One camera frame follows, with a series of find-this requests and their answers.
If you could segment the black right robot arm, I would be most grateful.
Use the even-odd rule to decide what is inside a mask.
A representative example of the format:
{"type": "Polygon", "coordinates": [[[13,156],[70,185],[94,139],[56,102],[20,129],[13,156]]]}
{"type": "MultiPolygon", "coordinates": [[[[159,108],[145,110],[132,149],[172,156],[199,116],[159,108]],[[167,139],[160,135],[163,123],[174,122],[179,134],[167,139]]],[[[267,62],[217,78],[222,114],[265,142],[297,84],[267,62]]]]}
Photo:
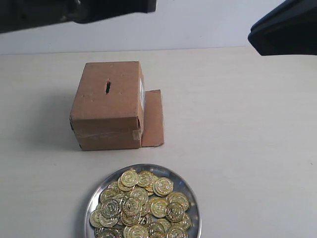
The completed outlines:
{"type": "Polygon", "coordinates": [[[315,56],[317,1],[284,1],[251,27],[248,41],[262,56],[315,56]]]}

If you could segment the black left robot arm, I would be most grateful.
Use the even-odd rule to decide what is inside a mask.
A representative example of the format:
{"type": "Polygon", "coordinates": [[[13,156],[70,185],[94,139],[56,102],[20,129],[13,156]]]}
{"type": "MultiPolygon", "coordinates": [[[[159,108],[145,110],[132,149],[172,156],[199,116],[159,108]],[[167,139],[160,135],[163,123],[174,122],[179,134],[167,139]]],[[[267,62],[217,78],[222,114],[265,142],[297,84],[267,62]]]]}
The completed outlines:
{"type": "Polygon", "coordinates": [[[2,0],[0,32],[65,22],[87,24],[132,13],[155,12],[155,0],[2,0]]]}

